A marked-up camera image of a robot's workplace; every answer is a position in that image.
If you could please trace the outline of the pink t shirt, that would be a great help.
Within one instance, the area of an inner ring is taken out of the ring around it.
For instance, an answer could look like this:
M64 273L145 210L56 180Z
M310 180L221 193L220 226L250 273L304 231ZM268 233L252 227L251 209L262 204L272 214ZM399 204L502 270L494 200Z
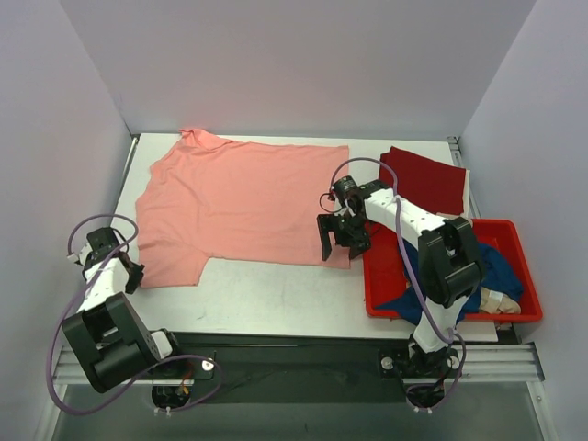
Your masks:
M322 259L319 199L345 145L271 145L185 130L136 201L143 288L196 286L211 258L349 267Z

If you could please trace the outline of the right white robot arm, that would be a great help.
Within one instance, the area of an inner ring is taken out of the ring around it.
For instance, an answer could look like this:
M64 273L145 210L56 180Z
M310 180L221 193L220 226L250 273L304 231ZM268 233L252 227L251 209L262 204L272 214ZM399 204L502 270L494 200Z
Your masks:
M407 352L408 367L427 375L440 363L439 351L457 338L458 316L485 277L486 267L472 226L462 217L446 219L397 195L379 180L358 185L351 176L332 183L329 196L341 213L317 216L322 260L332 245L351 259L371 248L366 223L376 222L396 234L401 257L422 307Z

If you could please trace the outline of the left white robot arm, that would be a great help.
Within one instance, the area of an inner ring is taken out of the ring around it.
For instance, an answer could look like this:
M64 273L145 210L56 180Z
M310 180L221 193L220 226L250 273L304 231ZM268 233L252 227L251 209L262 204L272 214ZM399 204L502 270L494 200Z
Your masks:
M88 288L62 330L91 386L105 393L152 366L165 378L179 376L186 356L175 338L165 329L148 330L128 299L142 282L144 266L123 250L112 252L120 241L110 227L86 239L79 262Z

